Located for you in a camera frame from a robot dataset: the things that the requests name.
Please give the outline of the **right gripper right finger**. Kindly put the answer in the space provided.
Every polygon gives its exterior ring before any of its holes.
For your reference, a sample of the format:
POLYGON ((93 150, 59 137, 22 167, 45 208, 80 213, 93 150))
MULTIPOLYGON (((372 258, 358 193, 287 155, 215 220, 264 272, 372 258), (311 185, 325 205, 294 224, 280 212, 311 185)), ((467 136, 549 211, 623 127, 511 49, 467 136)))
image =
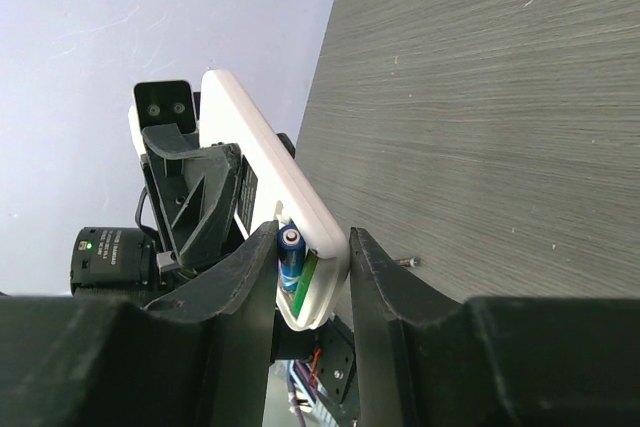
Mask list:
POLYGON ((639 303, 456 302, 350 233, 364 426, 635 426, 639 303))

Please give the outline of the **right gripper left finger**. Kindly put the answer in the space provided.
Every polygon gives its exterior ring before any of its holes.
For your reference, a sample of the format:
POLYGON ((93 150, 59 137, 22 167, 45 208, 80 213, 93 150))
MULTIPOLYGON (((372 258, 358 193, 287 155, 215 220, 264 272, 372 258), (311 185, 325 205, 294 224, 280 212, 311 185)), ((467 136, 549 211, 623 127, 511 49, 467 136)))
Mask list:
POLYGON ((5 426, 258 426, 276 290, 275 222, 147 308, 3 297, 5 426))

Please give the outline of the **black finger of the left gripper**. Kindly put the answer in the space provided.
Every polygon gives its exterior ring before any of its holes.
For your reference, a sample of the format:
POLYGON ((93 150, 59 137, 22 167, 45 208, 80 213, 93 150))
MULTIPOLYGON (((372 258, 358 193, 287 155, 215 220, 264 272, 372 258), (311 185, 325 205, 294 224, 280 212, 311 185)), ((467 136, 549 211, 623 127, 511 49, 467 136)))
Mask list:
POLYGON ((142 131, 145 184, 162 246, 181 267, 207 267, 222 253, 239 196, 242 154, 235 143, 199 145, 175 124, 142 131))

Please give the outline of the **white remote control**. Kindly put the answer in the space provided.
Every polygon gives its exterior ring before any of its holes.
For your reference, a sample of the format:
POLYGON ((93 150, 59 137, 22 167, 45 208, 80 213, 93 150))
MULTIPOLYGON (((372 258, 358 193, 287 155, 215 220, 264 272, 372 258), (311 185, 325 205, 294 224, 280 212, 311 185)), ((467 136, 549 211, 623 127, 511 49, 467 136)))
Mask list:
POLYGON ((276 302, 294 331, 317 329, 330 317, 350 268, 349 242, 294 157, 255 105, 236 76, 209 70, 201 80, 199 115, 201 147, 239 147, 247 187, 234 218, 247 237, 265 222, 290 222, 298 228, 318 262, 301 305, 294 295, 276 288, 276 302))

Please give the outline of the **blue battery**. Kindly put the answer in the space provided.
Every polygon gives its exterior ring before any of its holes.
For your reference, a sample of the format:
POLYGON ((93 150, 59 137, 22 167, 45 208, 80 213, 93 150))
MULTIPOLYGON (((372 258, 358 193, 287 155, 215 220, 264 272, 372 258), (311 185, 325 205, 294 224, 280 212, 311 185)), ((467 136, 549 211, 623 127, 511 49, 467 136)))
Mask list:
POLYGON ((283 226, 277 236, 280 280, 285 291, 293 292, 306 257, 306 243, 294 223, 283 226))

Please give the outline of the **green battery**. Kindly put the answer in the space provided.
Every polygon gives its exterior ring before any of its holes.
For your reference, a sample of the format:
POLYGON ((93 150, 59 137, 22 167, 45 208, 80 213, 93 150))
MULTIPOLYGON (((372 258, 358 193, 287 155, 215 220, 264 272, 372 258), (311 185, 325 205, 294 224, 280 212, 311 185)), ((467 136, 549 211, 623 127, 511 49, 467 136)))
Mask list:
POLYGON ((299 317, 302 310, 302 306, 309 290, 318 260, 319 258, 313 250, 310 250, 307 253, 298 281, 298 286, 295 290, 295 294, 291 303, 291 313, 295 318, 299 317))

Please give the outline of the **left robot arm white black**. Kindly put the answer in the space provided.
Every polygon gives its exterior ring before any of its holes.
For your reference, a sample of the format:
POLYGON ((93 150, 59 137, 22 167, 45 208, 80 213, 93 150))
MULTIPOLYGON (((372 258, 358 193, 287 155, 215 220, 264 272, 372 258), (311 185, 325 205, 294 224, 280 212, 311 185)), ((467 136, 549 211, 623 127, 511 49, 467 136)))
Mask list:
POLYGON ((147 299, 208 270, 239 245, 234 224, 242 155, 235 143, 199 144, 174 124, 142 133, 144 187, 156 222, 85 227, 74 243, 70 290, 147 299))

